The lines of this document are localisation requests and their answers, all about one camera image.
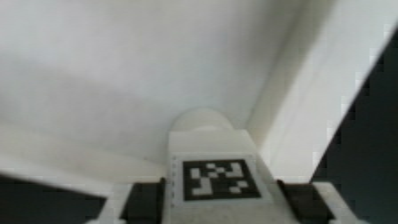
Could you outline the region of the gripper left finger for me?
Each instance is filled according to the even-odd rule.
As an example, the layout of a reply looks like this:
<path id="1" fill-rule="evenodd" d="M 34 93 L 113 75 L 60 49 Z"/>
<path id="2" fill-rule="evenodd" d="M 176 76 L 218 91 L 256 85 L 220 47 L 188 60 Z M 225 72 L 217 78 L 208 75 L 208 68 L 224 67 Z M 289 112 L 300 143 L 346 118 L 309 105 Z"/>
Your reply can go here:
<path id="1" fill-rule="evenodd" d="M 87 224 L 161 224 L 165 178 L 119 184 L 105 200 L 99 215 Z"/>

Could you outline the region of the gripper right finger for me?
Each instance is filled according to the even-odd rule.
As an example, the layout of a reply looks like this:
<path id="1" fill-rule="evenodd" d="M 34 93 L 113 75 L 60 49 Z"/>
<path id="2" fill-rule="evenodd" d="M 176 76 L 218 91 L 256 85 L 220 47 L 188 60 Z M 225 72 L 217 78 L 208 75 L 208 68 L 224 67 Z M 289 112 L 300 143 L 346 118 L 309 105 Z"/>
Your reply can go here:
<path id="1" fill-rule="evenodd" d="M 300 224 L 369 224 L 353 214 L 330 182 L 279 180 L 277 185 Z"/>

